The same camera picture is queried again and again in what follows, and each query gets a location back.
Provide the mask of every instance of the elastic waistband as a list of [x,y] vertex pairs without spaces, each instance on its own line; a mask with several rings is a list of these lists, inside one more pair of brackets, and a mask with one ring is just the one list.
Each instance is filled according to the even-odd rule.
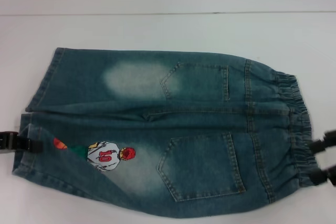
[[311,124],[307,107],[303,101],[297,79],[293,75],[276,73],[279,94],[290,109],[290,138],[292,156],[296,163],[301,187],[313,186],[309,178],[310,170],[317,167],[317,162],[309,150]]

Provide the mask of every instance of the cartoon character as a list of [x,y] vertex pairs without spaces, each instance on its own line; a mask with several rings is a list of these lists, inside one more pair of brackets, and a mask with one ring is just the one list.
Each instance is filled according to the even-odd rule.
[[[58,149],[68,148],[57,138],[54,139],[54,145]],[[120,160],[127,161],[135,157],[135,149],[125,147],[120,150],[116,144],[109,142],[97,142],[88,147],[71,146],[69,149],[102,172],[115,169]]]

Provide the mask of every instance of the blue jeans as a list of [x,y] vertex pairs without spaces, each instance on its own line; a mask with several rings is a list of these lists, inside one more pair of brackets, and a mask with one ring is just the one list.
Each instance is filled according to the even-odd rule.
[[312,186],[296,78],[223,54],[58,48],[13,174],[149,214],[244,212]]

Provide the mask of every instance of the faded knee patch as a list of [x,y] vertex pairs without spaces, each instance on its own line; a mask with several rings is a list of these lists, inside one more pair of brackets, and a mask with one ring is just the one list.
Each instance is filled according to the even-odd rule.
[[160,188],[166,190],[156,170],[160,154],[148,147],[136,148],[136,162],[123,162],[118,169],[104,175],[129,195],[158,197]]
[[160,80],[168,70],[158,63],[121,62],[106,70],[102,77],[116,98],[165,100]]

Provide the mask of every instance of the white jersey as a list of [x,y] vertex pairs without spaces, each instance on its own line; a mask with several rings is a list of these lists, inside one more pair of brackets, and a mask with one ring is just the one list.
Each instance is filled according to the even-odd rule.
[[89,148],[88,162],[101,171],[113,170],[120,162],[119,151],[116,144],[100,142],[97,147]]

